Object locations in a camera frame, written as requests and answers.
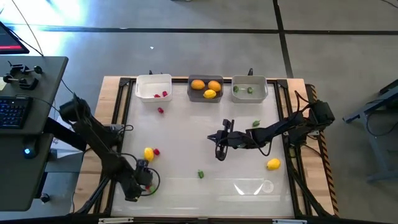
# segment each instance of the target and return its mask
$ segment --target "computer monitor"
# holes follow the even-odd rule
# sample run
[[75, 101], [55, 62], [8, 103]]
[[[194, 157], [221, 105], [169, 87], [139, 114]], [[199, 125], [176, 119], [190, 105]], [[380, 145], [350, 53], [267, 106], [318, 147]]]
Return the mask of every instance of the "computer monitor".
[[0, 54], [28, 54], [29, 50], [0, 22]]

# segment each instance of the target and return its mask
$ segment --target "lemon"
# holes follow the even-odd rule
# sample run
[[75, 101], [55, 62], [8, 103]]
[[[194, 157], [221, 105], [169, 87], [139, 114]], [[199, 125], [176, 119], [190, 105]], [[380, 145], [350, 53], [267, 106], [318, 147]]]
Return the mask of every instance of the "lemon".
[[217, 93], [214, 90], [206, 90], [203, 94], [206, 99], [213, 99], [214, 97], [216, 97], [216, 95]]
[[278, 159], [271, 159], [267, 162], [267, 169], [269, 170], [276, 170], [280, 167], [280, 160]]
[[214, 90], [214, 91], [220, 91], [221, 90], [221, 85], [218, 83], [218, 81], [210, 81], [208, 84], [209, 89]]
[[154, 150], [152, 148], [146, 147], [144, 149], [144, 159], [148, 160], [149, 162], [154, 159]]
[[194, 90], [201, 90], [205, 87], [205, 83], [202, 80], [194, 80], [191, 82], [191, 87]]

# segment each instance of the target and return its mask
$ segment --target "concrete floor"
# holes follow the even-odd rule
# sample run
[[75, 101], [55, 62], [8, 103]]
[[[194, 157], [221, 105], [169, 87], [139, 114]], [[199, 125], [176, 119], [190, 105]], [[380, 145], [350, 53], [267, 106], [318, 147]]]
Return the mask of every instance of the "concrete floor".
[[[18, 0], [31, 24], [97, 28], [276, 29], [271, 0]], [[379, 0], [280, 0], [285, 29], [398, 30], [398, 9]], [[2, 22], [24, 21], [9, 1]], [[247, 74], [286, 78], [278, 34], [179, 34], [43, 32], [33, 26], [45, 55], [70, 61], [64, 81], [95, 108], [105, 75]], [[26, 26], [16, 32], [36, 46]], [[340, 215], [398, 222], [398, 183], [366, 183], [376, 171], [373, 152], [361, 125], [341, 117], [370, 101], [397, 78], [397, 35], [286, 35], [295, 78], [314, 84], [329, 102], [336, 121], [326, 129]], [[57, 104], [70, 99], [60, 87]], [[79, 166], [80, 158], [71, 158]], [[47, 217], [69, 212], [77, 173], [54, 173], [45, 189], [53, 202], [35, 202], [28, 212], [3, 212], [0, 219]]]

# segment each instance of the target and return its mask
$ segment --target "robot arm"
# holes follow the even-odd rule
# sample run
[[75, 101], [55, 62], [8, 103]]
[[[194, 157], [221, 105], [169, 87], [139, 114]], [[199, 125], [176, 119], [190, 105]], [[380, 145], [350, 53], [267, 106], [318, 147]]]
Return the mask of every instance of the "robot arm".
[[[304, 118], [303, 112], [310, 109], [309, 117]], [[320, 100], [308, 104], [304, 109], [292, 113], [288, 118], [266, 128], [247, 129], [246, 133], [233, 131], [234, 120], [224, 119], [224, 130], [207, 136], [216, 143], [216, 158], [223, 161], [228, 147], [234, 149], [260, 149], [272, 142], [275, 136], [288, 133], [291, 144], [300, 145], [305, 142], [308, 133], [321, 131], [329, 126], [335, 117], [328, 103]]]
[[153, 175], [148, 166], [148, 161], [136, 160], [136, 168], [133, 169], [122, 155], [111, 148], [121, 142], [120, 130], [112, 131], [103, 126], [93, 115], [85, 100], [73, 95], [73, 99], [60, 106], [60, 116], [71, 124], [73, 130], [90, 145], [92, 150], [101, 159], [101, 165], [105, 174], [104, 183], [100, 184], [92, 198], [78, 213], [87, 213], [110, 179], [121, 184], [125, 199], [136, 202], [145, 191], [142, 185], [150, 185]]

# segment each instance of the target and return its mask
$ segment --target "black keyboard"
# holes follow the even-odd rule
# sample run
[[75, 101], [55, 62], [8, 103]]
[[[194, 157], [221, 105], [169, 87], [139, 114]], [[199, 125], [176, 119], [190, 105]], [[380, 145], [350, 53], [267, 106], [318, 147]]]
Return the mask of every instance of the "black keyboard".
[[22, 129], [31, 104], [31, 97], [0, 96], [0, 128]]

